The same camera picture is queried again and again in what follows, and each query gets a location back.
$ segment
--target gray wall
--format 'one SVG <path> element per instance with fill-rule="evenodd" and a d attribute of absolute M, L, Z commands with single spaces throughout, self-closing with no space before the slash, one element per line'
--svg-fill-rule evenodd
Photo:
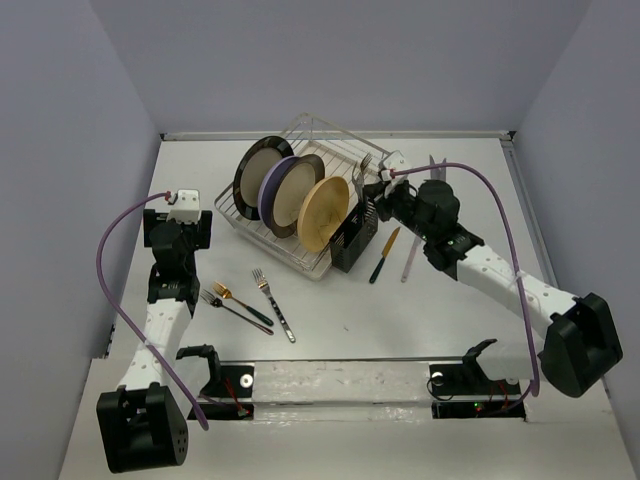
<path fill-rule="evenodd" d="M 640 3 L 595 0 L 516 136 L 560 285 L 610 303 L 626 357 L 607 376 L 640 472 Z"/>
<path fill-rule="evenodd" d="M 161 131 L 514 129 L 587 0 L 92 0 Z"/>
<path fill-rule="evenodd" d="M 0 478 L 57 478 L 113 314 L 94 257 L 151 179 L 159 139 L 86 0 L 0 14 Z M 121 289 L 137 225 L 114 234 Z"/>

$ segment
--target black wire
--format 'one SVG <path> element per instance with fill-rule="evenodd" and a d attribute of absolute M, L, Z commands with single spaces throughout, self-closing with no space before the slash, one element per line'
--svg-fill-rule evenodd
<path fill-rule="evenodd" d="M 451 395 L 449 398 L 444 399 L 444 398 L 440 398 L 438 397 L 435 393 L 433 393 L 433 390 L 431 390 L 429 388 L 429 385 L 431 385 L 431 379 L 427 380 L 427 391 L 429 392 L 429 395 L 431 395 L 433 398 L 435 398 L 436 400 L 438 400 L 439 402 L 449 402 L 451 401 L 451 399 L 454 397 L 454 395 Z"/>

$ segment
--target white table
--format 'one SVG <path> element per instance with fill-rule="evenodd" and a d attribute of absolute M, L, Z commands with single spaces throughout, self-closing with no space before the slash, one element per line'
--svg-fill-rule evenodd
<path fill-rule="evenodd" d="M 450 162 L 468 163 L 486 173 L 506 204 L 522 266 L 541 276 L 498 140 L 375 142 L 388 150 L 401 150 L 414 165 L 424 164 L 432 154 L 437 160 L 446 156 Z M 238 159 L 251 144 L 164 143 L 150 191 L 197 188 L 203 208 L 213 208 L 214 198 L 229 183 Z M 461 222 L 506 256 L 503 228 L 488 192 L 464 172 L 449 171 L 447 175 L 461 200 Z M 417 184 L 419 179 L 417 176 L 413 181 Z M 152 207 L 166 209 L 161 202 Z M 252 268 L 262 267 L 298 342 L 291 345 L 277 326 L 276 335 L 267 337 L 199 304 L 183 345 L 211 343 L 223 361 L 257 360 L 258 380 L 271 379 L 277 371 L 291 371 L 291 382 L 279 384 L 283 396 L 304 383 L 308 393 L 303 396 L 326 400 L 326 389 L 321 379 L 314 377 L 313 369 L 309 371 L 310 364 L 269 361 L 457 357 L 485 338 L 524 339 L 518 319 L 481 294 L 435 272 L 422 257 L 417 257 L 409 282 L 401 284 L 412 242 L 406 231 L 400 234 L 378 282 L 369 285 L 368 277 L 393 228 L 394 222 L 380 225 L 379 234 L 350 274 L 330 271 L 325 279 L 312 282 L 240 238 L 217 216 L 212 248 L 197 253 L 201 283 L 206 286 L 221 281 L 239 298 L 272 315 L 250 275 Z M 142 248 L 138 238 L 123 306 L 140 323 L 145 318 L 152 263 L 151 252 Z M 366 302 L 356 303 L 356 297 L 366 298 Z M 101 392 L 113 390 L 135 346 L 133 334 L 118 322 L 110 358 L 92 364 L 61 479 L 113 478 L 104 458 L 95 405 Z M 350 373 L 353 384 L 359 378 L 370 382 L 370 368 Z M 379 368 L 402 375 L 401 367 L 380 363 Z M 282 411 L 258 407 L 253 422 L 214 422 L 209 432 L 190 422 L 190 451 L 184 466 L 125 474 L 123 478 L 634 478 L 601 384 L 577 400 L 543 384 L 541 395 L 526 402 L 526 423 L 515 419 L 447 421 L 431 418 L 429 398 L 420 388 L 415 370 L 411 370 L 413 377 L 410 370 L 404 374 L 407 395 L 418 401 L 413 407 L 365 405 L 362 392 L 352 393 L 351 388 L 335 393 L 344 396 L 340 407 L 316 404 Z M 377 398 L 376 388 L 374 385 L 371 390 L 372 401 Z"/>

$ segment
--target utensil holder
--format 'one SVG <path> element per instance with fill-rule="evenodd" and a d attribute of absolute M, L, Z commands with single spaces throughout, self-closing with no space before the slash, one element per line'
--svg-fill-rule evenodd
<path fill-rule="evenodd" d="M 372 202 L 358 203 L 329 240 L 331 263 L 349 273 L 378 231 L 378 213 Z"/>

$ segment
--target dish rack tray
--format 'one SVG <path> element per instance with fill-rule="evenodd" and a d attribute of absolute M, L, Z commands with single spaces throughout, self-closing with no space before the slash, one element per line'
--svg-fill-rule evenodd
<path fill-rule="evenodd" d="M 364 156 L 370 153 L 373 160 L 365 172 L 365 183 L 373 182 L 378 164 L 390 154 L 364 138 L 309 113 L 298 115 L 279 135 L 289 142 L 295 155 L 315 153 L 320 156 L 324 161 L 326 177 L 339 175 L 347 181 L 349 212 L 358 202 L 351 181 L 353 166 L 359 165 Z M 277 238 L 261 220 L 251 221 L 240 215 L 233 202 L 232 190 L 233 184 L 229 184 L 216 198 L 214 207 L 238 233 L 312 280 L 320 280 L 329 271 L 329 245 L 321 252 L 311 253 L 300 244 L 297 235 Z"/>

